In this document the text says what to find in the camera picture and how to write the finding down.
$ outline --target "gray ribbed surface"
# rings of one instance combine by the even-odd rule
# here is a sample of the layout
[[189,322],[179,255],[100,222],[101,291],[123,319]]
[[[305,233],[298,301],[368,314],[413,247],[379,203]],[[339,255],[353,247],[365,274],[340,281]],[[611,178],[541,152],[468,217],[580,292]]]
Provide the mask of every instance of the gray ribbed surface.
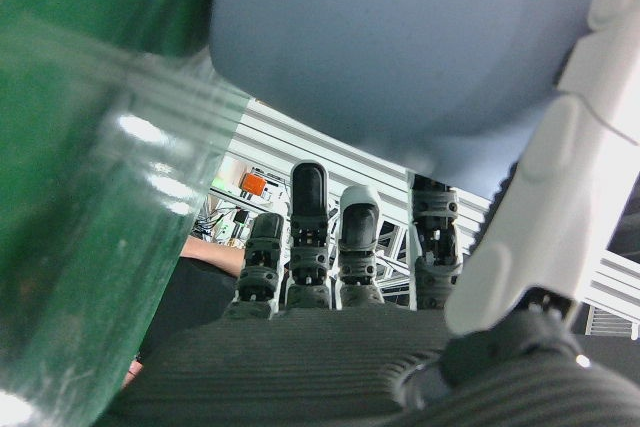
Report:
[[447,339],[442,312],[389,304],[219,321],[160,349],[98,425],[385,418],[400,411],[392,385],[403,364],[442,349]]
[[640,391],[600,367],[556,354],[505,364],[438,405],[387,427],[606,427],[640,425]]

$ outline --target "orange object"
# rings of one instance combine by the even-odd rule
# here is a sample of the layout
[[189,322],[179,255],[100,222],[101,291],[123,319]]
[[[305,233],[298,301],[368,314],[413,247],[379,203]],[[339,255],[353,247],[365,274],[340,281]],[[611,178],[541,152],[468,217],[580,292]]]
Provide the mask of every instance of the orange object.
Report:
[[244,174],[240,188],[254,195],[262,195],[267,181],[255,174]]

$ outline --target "ventilation grille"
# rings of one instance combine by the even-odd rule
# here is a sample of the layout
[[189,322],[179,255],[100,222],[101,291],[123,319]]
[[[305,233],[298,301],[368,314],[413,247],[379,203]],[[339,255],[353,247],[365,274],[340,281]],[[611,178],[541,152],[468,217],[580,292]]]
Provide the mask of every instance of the ventilation grille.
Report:
[[591,306],[587,322],[587,335],[632,338],[634,334],[637,336],[637,328],[634,329],[631,321]]

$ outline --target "person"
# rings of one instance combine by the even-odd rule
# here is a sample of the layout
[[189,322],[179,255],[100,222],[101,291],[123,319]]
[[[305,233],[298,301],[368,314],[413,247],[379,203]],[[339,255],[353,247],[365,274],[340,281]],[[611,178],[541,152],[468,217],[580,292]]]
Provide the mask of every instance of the person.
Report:
[[235,295],[243,262],[244,249],[187,237],[123,387],[140,373],[145,359],[169,337],[222,316]]

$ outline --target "person's arm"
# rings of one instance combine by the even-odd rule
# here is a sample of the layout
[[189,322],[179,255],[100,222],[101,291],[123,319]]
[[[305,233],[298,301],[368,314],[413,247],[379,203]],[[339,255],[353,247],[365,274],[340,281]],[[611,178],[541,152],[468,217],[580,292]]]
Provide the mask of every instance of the person's arm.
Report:
[[244,249],[227,247],[189,236],[182,247],[180,257],[202,260],[238,277],[244,262]]

